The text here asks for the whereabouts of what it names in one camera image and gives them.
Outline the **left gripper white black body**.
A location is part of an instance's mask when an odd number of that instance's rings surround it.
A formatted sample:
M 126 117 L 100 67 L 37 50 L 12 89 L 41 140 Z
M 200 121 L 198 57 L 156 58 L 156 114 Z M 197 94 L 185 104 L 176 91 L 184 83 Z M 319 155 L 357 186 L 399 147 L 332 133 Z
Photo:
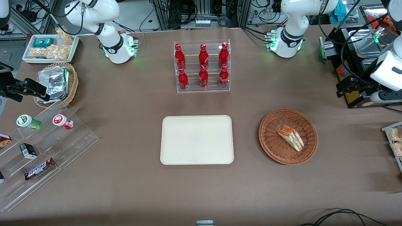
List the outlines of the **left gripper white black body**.
M 364 88 L 382 85 L 393 91 L 402 89 L 401 50 L 387 50 L 374 60 L 363 73 Z

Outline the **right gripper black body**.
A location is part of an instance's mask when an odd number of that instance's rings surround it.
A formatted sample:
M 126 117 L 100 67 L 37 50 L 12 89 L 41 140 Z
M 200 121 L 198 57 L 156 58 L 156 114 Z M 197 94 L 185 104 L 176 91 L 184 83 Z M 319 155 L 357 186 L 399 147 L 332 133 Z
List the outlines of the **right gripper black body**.
M 16 102 L 22 102 L 22 93 L 24 92 L 25 81 L 14 78 L 11 66 L 0 63 L 0 94 L 5 98 Z

